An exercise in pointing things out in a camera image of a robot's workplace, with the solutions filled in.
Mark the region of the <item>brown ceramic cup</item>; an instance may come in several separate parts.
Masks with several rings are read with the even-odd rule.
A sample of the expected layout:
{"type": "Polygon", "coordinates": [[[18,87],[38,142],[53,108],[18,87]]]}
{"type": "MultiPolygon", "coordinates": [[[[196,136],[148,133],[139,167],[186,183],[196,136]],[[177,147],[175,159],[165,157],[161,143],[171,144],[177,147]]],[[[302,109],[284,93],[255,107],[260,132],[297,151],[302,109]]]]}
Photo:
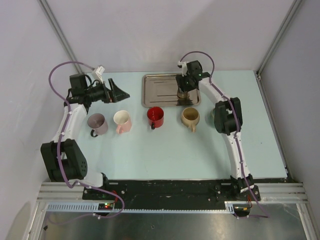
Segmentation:
{"type": "Polygon", "coordinates": [[[178,88],[177,97],[181,99],[188,99],[190,95],[188,91],[182,91],[180,88],[178,88]]]}

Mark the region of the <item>pink ceramic mug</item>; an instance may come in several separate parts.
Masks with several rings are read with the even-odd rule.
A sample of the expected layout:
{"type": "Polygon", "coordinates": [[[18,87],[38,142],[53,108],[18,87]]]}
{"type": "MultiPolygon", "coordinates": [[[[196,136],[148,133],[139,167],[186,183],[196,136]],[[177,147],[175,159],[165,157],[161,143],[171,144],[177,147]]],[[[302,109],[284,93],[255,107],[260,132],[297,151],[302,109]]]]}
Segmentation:
{"type": "Polygon", "coordinates": [[[113,116],[113,121],[117,125],[117,134],[127,133],[132,128],[131,116],[126,110],[116,112],[113,116]]]}

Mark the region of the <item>beige ceramic mug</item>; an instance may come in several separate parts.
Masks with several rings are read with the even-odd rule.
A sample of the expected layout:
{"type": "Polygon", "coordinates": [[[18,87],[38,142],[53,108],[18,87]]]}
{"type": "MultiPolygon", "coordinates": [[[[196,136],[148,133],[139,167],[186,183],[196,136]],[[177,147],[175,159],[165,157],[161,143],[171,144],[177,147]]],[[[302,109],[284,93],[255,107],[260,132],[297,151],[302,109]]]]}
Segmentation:
{"type": "Polygon", "coordinates": [[[196,126],[200,121],[200,114],[197,109],[187,107],[182,111],[180,120],[185,127],[189,128],[192,133],[195,133],[196,126]]]}

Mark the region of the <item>mauve ceramic cup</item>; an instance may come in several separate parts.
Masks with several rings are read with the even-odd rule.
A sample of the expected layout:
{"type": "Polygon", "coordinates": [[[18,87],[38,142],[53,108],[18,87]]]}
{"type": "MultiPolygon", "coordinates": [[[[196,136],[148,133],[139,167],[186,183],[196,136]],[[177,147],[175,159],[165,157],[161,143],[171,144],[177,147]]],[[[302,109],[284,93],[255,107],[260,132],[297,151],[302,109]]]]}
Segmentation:
{"type": "Polygon", "coordinates": [[[108,123],[101,113],[91,115],[87,120],[87,124],[91,128],[90,135],[93,138],[104,135],[108,131],[108,123]]]}

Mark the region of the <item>green ceramic mug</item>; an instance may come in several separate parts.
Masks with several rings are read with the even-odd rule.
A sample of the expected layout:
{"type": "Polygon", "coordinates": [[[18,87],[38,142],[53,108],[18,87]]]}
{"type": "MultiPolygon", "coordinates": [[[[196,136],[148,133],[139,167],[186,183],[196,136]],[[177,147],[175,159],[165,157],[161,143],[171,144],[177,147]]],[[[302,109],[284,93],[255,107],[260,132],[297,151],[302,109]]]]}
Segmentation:
{"type": "Polygon", "coordinates": [[[211,126],[212,128],[215,126],[215,109],[211,109],[206,116],[206,122],[209,126],[211,126]]]}

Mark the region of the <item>red ceramic mug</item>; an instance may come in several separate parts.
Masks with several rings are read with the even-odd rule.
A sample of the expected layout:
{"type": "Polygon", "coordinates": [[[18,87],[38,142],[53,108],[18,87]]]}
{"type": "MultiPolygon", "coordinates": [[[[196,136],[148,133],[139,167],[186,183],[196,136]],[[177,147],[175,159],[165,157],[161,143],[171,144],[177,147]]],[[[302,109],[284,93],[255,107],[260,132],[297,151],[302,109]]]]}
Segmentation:
{"type": "Polygon", "coordinates": [[[160,128],[164,123],[164,110],[161,107],[154,106],[148,109],[147,113],[148,123],[152,130],[160,128]]]}

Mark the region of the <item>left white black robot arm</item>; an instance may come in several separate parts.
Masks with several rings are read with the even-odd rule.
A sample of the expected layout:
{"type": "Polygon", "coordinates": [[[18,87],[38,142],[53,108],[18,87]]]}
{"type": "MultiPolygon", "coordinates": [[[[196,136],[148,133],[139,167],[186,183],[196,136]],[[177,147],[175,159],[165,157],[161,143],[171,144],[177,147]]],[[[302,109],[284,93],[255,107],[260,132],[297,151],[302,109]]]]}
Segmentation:
{"type": "Polygon", "coordinates": [[[109,86],[103,81],[87,84],[85,74],[71,75],[69,81],[68,95],[62,97],[64,115],[58,131],[50,142],[41,145],[40,152],[51,181],[94,187],[94,195],[104,200],[111,194],[111,187],[106,184],[107,177],[88,167],[77,138],[92,103],[117,103],[130,95],[120,89],[112,78],[108,79],[109,86]]]}

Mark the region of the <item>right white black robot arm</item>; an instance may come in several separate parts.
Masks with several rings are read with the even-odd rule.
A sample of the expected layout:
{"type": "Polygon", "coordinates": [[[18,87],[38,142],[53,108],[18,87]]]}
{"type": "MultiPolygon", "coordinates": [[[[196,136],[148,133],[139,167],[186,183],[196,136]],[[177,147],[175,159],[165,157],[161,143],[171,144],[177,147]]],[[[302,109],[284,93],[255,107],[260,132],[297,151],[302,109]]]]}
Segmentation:
{"type": "Polygon", "coordinates": [[[204,72],[199,61],[179,61],[177,66],[181,74],[175,79],[178,96],[185,97],[192,90],[199,90],[214,104],[213,124],[216,131],[222,134],[231,167],[231,194],[238,201],[248,195],[257,201],[257,190],[253,176],[249,171],[241,143],[243,124],[241,101],[237,97],[230,98],[212,81],[212,74],[204,72]]]}

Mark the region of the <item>metal serving tray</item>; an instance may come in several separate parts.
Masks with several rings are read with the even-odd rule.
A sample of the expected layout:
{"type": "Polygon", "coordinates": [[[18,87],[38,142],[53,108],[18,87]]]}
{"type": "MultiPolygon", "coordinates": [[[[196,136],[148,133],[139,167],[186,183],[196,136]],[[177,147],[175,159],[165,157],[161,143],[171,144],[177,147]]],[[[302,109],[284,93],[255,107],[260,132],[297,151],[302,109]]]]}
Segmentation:
{"type": "Polygon", "coordinates": [[[198,106],[201,103],[200,91],[188,93],[188,99],[179,98],[176,73],[146,74],[142,78],[142,105],[150,107],[198,106]]]}

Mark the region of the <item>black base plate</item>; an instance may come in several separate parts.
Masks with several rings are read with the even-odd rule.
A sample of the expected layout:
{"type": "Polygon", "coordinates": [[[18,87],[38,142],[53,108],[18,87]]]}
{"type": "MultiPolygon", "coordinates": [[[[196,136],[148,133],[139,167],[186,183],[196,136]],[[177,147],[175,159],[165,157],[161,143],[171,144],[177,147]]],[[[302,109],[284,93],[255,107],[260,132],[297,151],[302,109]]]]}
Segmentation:
{"type": "MultiPolygon", "coordinates": [[[[110,180],[107,194],[85,188],[83,200],[115,202],[125,210],[197,211],[222,210],[225,201],[253,201],[251,195],[235,195],[231,181],[211,180],[110,180]]],[[[258,186],[257,200],[261,200],[258,186]]]]}

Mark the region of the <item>left aluminium frame post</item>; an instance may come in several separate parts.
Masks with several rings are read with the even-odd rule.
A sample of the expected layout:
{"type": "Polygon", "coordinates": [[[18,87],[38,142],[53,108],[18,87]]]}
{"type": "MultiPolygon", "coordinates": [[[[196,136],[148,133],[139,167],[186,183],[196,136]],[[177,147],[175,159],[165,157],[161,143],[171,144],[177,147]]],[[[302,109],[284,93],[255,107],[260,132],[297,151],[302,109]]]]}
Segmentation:
{"type": "Polygon", "coordinates": [[[71,48],[71,45],[69,41],[67,40],[52,8],[49,5],[49,2],[47,0],[37,0],[40,8],[42,9],[45,17],[47,18],[53,32],[55,33],[62,49],[67,55],[67,59],[72,62],[77,62],[76,55],[74,51],[71,48]]]}

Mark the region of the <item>aluminium frame post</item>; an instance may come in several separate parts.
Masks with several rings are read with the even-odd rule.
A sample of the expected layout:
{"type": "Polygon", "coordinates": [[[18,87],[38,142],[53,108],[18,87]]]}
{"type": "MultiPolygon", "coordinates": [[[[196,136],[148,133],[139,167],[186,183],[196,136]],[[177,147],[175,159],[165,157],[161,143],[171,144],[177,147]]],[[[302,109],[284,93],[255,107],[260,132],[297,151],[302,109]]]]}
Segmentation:
{"type": "Polygon", "coordinates": [[[67,40],[52,8],[49,5],[49,2],[47,0],[37,0],[40,8],[42,9],[45,17],[47,18],[53,32],[55,33],[62,49],[67,55],[67,59],[72,62],[77,62],[76,55],[74,51],[71,48],[71,45],[69,41],[67,40]]]}
{"type": "Polygon", "coordinates": [[[275,34],[275,37],[273,38],[268,50],[266,51],[261,63],[259,64],[259,67],[256,71],[258,76],[260,76],[263,73],[265,67],[267,66],[267,64],[271,60],[272,56],[276,52],[277,48],[279,47],[279,45],[281,43],[282,38],[287,33],[290,25],[294,21],[296,15],[298,14],[300,8],[302,7],[302,5],[304,3],[305,3],[304,0],[294,0],[292,2],[287,14],[285,15],[285,17],[284,17],[284,19],[278,29],[278,31],[275,34]]]}

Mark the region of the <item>right aluminium frame post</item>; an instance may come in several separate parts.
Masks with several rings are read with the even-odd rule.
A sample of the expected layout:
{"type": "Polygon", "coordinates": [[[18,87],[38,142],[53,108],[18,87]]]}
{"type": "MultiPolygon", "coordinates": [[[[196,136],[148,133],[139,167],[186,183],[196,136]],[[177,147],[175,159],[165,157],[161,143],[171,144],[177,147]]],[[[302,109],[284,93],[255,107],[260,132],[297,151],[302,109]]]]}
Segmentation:
{"type": "Polygon", "coordinates": [[[305,3],[304,0],[294,0],[292,2],[287,14],[285,15],[285,17],[284,17],[284,19],[278,29],[278,31],[275,34],[275,37],[273,38],[268,50],[266,51],[261,63],[259,64],[259,67],[256,71],[258,76],[260,76],[263,73],[265,67],[267,66],[267,64],[271,60],[272,56],[276,52],[277,48],[279,47],[279,45],[281,43],[282,38],[287,33],[290,25],[294,21],[296,15],[298,14],[300,8],[302,7],[302,5],[304,3],[305,3]]]}

